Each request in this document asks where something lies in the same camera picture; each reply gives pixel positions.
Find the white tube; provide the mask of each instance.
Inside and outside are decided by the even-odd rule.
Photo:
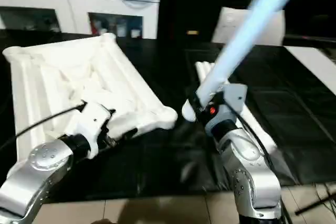
[[[283,8],[287,0],[253,0],[250,12],[244,23],[221,50],[216,65],[198,87],[196,94],[203,107],[212,99],[223,82],[229,78],[244,57],[254,46],[254,42],[264,30],[274,12]],[[195,121],[195,113],[187,100],[182,107],[182,115],[189,121]]]

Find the cabinet door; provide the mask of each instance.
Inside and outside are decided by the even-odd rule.
[[[75,33],[68,0],[0,0],[0,29]]]
[[[156,38],[158,3],[129,0],[70,0],[77,32]]]

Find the dark background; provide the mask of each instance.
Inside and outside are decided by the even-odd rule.
[[[221,8],[246,9],[251,0],[161,0],[158,38],[210,41]],[[336,38],[333,0],[290,0],[285,6],[286,36]],[[188,30],[199,31],[187,35]]]

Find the black mat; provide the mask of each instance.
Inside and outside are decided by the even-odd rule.
[[[0,31],[0,50],[83,35]],[[117,39],[159,99],[174,108],[174,129],[154,130],[75,167],[54,201],[202,194],[228,189],[221,160],[202,127],[181,117],[188,88],[197,83],[196,61],[213,61],[216,44]],[[1,60],[3,138],[14,134],[9,64]],[[284,48],[253,49],[230,79],[249,86],[247,104],[279,150],[272,156],[282,185],[336,180],[335,96]],[[0,155],[1,183],[15,162],[15,146]]]

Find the red light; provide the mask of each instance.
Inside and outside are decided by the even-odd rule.
[[[210,114],[213,115],[214,113],[216,113],[216,109],[214,107],[210,108]]]

